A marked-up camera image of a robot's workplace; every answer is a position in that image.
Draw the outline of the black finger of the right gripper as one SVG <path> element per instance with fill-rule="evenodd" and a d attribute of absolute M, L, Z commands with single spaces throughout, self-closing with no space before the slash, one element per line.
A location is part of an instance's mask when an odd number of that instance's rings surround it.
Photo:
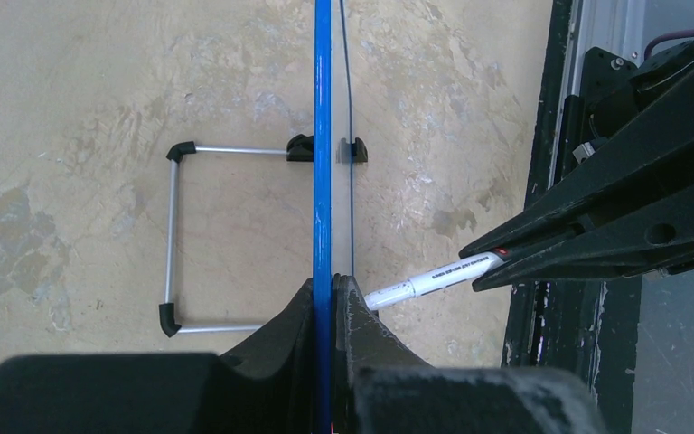
<path fill-rule="evenodd" d="M 461 258 L 578 235 L 694 185 L 694 67 L 526 210 L 466 245 Z"/>
<path fill-rule="evenodd" d="M 694 185 L 599 228 L 511 254 L 473 283 L 476 292 L 528 281 L 611 280 L 694 270 Z"/>

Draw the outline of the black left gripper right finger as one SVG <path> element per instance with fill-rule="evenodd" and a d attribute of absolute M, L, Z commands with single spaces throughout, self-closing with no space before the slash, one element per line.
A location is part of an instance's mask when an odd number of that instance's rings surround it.
<path fill-rule="evenodd" d="M 554 368 L 437 368 L 333 277 L 333 429 L 339 433 L 604 433 L 588 389 Z"/>

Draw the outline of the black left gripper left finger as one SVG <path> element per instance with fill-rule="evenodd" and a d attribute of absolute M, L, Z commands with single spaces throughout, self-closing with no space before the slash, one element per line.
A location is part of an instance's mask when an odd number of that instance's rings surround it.
<path fill-rule="evenodd" d="M 224 354 L 31 354 L 0 364 L 0 433 L 306 433 L 314 303 Z"/>

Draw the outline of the white marker pen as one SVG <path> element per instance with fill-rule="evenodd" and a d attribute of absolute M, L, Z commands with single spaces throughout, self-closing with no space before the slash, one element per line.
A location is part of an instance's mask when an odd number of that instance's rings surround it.
<path fill-rule="evenodd" d="M 504 260 L 493 252 L 476 254 L 408 278 L 393 286 L 370 292 L 364 299 L 369 310 L 381 310 L 467 280 L 478 279 L 503 264 Z"/>

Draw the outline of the blue framed whiteboard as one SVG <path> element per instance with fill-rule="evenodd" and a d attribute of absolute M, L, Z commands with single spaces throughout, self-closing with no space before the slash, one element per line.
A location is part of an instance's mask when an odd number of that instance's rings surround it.
<path fill-rule="evenodd" d="M 352 83 L 346 3 L 314 4 L 314 432 L 336 426 L 333 355 L 337 276 L 354 271 Z"/>

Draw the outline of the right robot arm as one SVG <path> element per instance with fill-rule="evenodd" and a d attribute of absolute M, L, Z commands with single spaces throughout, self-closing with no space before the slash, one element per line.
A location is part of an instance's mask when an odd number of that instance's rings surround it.
<path fill-rule="evenodd" d="M 502 260 L 474 291 L 694 269 L 694 40 L 644 61 L 592 115 L 594 152 L 462 249 Z"/>

